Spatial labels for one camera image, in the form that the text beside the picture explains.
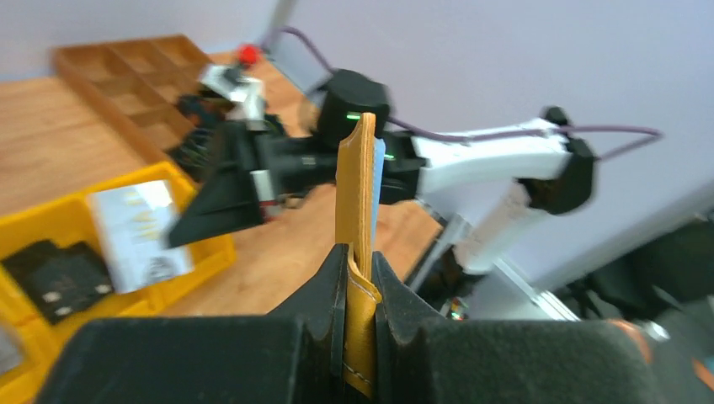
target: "wall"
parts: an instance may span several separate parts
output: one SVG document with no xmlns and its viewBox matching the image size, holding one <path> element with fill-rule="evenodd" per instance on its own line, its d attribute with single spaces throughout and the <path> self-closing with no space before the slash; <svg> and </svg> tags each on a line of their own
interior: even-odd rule
<svg viewBox="0 0 714 404">
<path fill-rule="evenodd" d="M 24 0 L 3 2 L 0 81 L 50 73 L 52 46 L 183 33 L 229 51 L 267 29 L 278 0 Z"/>
<path fill-rule="evenodd" d="M 550 219 L 509 252 L 526 278 L 548 287 L 714 200 L 711 21 L 709 0 L 302 0 L 290 24 L 335 66 L 388 84 L 397 116 L 425 129 L 506 125 L 559 104 L 581 124 L 666 133 L 604 164 L 586 209 Z M 324 74 L 294 40 L 282 40 L 274 57 L 302 88 Z M 599 152 L 633 139 L 588 138 Z M 445 203 L 481 213 L 503 188 L 476 185 L 445 194 Z"/>
</svg>

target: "wooden table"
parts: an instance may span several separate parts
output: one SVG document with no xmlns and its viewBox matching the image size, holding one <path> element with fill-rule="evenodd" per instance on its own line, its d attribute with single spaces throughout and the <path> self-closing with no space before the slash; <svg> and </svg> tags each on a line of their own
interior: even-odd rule
<svg viewBox="0 0 714 404">
<path fill-rule="evenodd" d="M 223 61 L 226 56 L 216 56 Z M 303 136 L 303 95 L 267 62 L 254 75 L 272 113 Z M 0 84 L 0 215 L 117 177 L 144 163 L 56 77 Z M 169 308 L 169 315 L 263 314 L 315 274 L 334 242 L 334 188 L 316 189 L 299 210 L 234 234 L 238 261 Z M 403 279 L 438 225 L 414 203 L 382 206 L 376 249 Z"/>
</svg>

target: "wooden tray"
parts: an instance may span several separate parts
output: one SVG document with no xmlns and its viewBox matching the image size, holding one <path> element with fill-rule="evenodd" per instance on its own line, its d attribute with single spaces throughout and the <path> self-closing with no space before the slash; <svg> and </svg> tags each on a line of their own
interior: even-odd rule
<svg viewBox="0 0 714 404">
<path fill-rule="evenodd" d="M 173 104 L 210 57 L 183 35 L 56 48 L 57 74 L 148 164 L 171 158 L 193 125 Z"/>
</svg>

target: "yellow bin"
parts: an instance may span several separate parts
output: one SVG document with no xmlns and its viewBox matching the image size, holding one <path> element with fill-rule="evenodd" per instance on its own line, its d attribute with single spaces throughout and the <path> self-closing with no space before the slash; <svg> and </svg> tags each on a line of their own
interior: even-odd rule
<svg viewBox="0 0 714 404">
<path fill-rule="evenodd" d="M 52 240 L 59 247 L 68 247 L 75 242 L 84 241 L 100 252 L 87 197 L 101 190 L 155 180 L 168 181 L 180 209 L 186 206 L 195 192 L 185 174 L 170 162 L 160 162 L 50 203 L 0 218 L 0 258 L 7 257 L 33 242 L 46 239 Z M 59 349 L 84 323 L 101 317 L 157 314 L 236 260 L 235 247 L 229 235 L 196 242 L 191 244 L 189 249 L 194 261 L 194 271 L 191 274 L 134 293 L 108 296 L 89 310 L 74 313 L 55 326 L 45 321 L 0 265 L 0 322 L 6 322 L 15 328 L 22 343 L 26 344 L 24 350 L 30 352 L 29 356 L 33 358 L 31 363 L 0 376 L 0 402 L 17 402 L 11 400 L 19 397 L 16 391 L 36 393 L 41 380 L 36 377 L 21 377 L 19 373 L 28 375 L 29 368 L 48 368 Z"/>
</svg>

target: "red cap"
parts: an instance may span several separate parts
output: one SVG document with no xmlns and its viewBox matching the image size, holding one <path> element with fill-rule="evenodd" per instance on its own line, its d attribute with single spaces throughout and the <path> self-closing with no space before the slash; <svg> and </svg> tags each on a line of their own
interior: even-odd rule
<svg viewBox="0 0 714 404">
<path fill-rule="evenodd" d="M 246 66 L 252 66 L 258 63 L 258 55 L 260 55 L 260 50 L 255 45 L 241 45 L 238 50 L 236 50 L 238 62 Z"/>
</svg>

